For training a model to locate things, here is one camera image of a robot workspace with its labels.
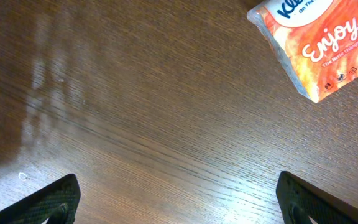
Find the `kleenex logo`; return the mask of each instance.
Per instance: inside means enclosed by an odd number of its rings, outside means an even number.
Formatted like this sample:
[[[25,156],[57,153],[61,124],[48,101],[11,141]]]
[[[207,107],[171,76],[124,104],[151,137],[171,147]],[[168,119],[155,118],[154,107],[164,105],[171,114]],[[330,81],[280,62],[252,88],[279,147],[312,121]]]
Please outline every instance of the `kleenex logo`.
[[[285,27],[301,27],[318,19],[334,0],[269,0],[266,9]]]
[[[299,4],[301,4],[302,2],[303,0],[285,0],[284,3],[281,5],[282,11],[277,10],[277,13],[279,13],[283,17],[290,19],[291,18],[290,14],[293,13],[296,7],[298,7]]]

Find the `table surface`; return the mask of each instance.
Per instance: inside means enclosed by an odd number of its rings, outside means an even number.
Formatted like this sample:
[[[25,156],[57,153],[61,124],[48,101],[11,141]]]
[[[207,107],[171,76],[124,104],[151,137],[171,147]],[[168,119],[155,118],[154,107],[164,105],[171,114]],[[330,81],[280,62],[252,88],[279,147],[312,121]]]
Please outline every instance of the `table surface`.
[[[74,173],[76,223],[283,223],[283,170],[358,207],[358,79],[299,95],[256,4],[0,0],[0,210]]]

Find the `black plastic part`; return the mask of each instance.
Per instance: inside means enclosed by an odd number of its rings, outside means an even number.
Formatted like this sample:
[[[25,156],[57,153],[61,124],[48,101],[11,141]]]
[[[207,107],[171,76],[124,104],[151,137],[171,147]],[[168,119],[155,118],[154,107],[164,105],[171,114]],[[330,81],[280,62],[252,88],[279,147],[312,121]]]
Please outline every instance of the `black plastic part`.
[[[358,223],[358,209],[299,177],[282,172],[276,188],[285,224]]]
[[[68,174],[0,211],[0,223],[73,223],[80,197],[75,175]]]

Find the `wooden table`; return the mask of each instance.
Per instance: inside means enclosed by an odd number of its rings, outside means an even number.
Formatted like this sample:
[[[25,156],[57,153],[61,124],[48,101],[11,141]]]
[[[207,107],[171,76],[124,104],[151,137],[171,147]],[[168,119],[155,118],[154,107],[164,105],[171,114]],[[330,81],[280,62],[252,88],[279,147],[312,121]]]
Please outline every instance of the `wooden table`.
[[[0,0],[0,210],[75,173],[77,223],[282,223],[282,170],[358,207],[358,79],[299,95],[256,4]]]

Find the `plastic packaging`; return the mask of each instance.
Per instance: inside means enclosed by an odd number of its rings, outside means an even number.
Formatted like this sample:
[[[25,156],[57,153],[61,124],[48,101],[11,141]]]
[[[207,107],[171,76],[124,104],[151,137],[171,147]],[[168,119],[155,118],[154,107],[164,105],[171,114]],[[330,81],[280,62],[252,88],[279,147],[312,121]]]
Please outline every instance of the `plastic packaging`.
[[[269,0],[247,18],[313,102],[358,77],[358,0]]]

